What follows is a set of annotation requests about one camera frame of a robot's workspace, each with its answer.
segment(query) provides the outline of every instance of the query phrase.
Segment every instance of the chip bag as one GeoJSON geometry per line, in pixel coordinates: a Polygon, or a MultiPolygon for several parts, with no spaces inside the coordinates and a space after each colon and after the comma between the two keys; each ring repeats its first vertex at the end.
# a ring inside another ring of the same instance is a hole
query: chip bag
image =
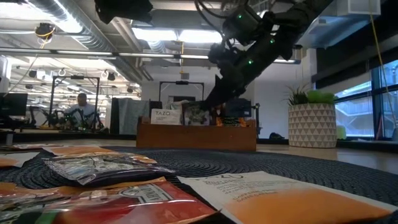
{"type": "Polygon", "coordinates": [[[112,150],[104,149],[99,146],[55,146],[43,147],[47,152],[51,152],[56,156],[81,154],[89,152],[112,152],[112,150]]]}
{"type": "Polygon", "coordinates": [[[33,159],[38,152],[0,154],[0,167],[22,167],[26,161],[33,159]]]}
{"type": "Polygon", "coordinates": [[[0,183],[0,223],[190,223],[214,212],[164,178],[95,189],[0,183]]]}
{"type": "Polygon", "coordinates": [[[148,180],[173,173],[146,156],[120,152],[91,152],[44,158],[56,173],[81,185],[109,185],[148,180]]]}
{"type": "Polygon", "coordinates": [[[43,147],[62,147],[61,144],[16,144],[10,146],[14,149],[42,149],[43,147]]]}

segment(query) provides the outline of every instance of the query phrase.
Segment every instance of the round rug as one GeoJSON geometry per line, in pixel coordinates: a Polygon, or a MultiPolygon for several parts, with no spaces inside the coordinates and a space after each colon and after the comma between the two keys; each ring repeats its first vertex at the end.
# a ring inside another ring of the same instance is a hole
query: round rug
{"type": "MultiPolygon", "coordinates": [[[[106,147],[120,152],[135,152],[155,159],[159,165],[175,170],[182,177],[208,177],[224,173],[265,171],[295,180],[343,190],[398,206],[398,175],[338,161],[264,152],[231,152],[192,149],[136,149],[106,147]]],[[[52,157],[41,152],[22,168],[2,169],[0,180],[30,189],[63,185],[78,186],[50,170],[41,160],[52,157]]],[[[200,198],[176,177],[167,180],[182,190],[200,198]]]]}

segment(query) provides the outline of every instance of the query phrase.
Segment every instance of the potted plant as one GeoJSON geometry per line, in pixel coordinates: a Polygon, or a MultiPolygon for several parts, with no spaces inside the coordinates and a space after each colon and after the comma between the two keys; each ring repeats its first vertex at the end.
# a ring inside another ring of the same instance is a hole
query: potted plant
{"type": "Polygon", "coordinates": [[[290,88],[289,145],[336,147],[336,111],[332,93],[290,88]]]}

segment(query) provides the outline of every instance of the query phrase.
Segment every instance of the window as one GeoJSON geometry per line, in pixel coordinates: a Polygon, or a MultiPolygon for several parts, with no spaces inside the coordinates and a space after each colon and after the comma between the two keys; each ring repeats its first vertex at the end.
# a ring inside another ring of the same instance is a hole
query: window
{"type": "Polygon", "coordinates": [[[336,104],[336,123],[344,126],[349,137],[373,137],[373,104],[371,97],[336,104]]]}
{"type": "MultiPolygon", "coordinates": [[[[398,84],[398,60],[385,64],[384,69],[386,70],[387,85],[390,86],[398,84]]],[[[379,73],[381,86],[385,87],[386,83],[384,81],[383,72],[379,71],[379,73]]]]}
{"type": "Polygon", "coordinates": [[[372,90],[372,83],[370,81],[368,81],[368,82],[359,84],[357,86],[351,87],[347,90],[338,92],[335,95],[338,98],[342,98],[342,97],[351,96],[351,95],[355,95],[357,93],[363,93],[363,92],[370,91],[370,90],[372,90]]]}
{"type": "Polygon", "coordinates": [[[382,111],[383,111],[383,130],[384,137],[391,138],[394,132],[394,117],[392,116],[391,106],[389,103],[391,100],[392,111],[398,119],[398,91],[392,91],[382,95],[382,111]]]}

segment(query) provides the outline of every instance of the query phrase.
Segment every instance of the pillar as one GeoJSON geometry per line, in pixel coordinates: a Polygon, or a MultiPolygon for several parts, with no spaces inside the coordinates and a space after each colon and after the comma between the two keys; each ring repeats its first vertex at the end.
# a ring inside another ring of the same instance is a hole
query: pillar
{"type": "Polygon", "coordinates": [[[0,93],[7,93],[11,78],[11,62],[5,56],[0,56],[0,93]]]}

